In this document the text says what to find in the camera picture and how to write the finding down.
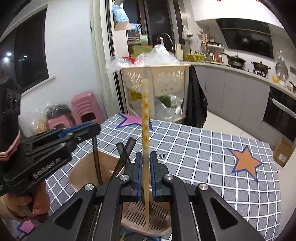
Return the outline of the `person left hand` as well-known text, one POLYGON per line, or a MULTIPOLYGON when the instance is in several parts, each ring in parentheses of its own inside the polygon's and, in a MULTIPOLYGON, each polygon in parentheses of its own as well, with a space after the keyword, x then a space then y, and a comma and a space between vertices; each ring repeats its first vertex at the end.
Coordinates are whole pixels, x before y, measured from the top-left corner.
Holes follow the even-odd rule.
POLYGON ((33 216, 47 213, 50 210, 50 198, 46 190, 46 182, 43 181, 36 190, 32 199, 30 196, 17 197, 15 194, 7 193, 1 196, 1 219, 23 221, 29 217, 21 210, 33 202, 33 216))

